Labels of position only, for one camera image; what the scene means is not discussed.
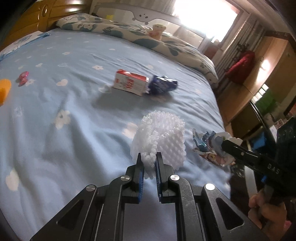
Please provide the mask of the person right hand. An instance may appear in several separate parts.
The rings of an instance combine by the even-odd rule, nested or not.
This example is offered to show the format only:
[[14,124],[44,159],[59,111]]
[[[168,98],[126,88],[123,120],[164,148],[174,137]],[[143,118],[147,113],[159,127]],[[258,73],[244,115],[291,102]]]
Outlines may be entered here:
[[267,203],[264,194],[259,192],[249,199],[248,218],[258,226],[270,240],[280,240],[290,228],[287,210],[282,202],[279,206]]

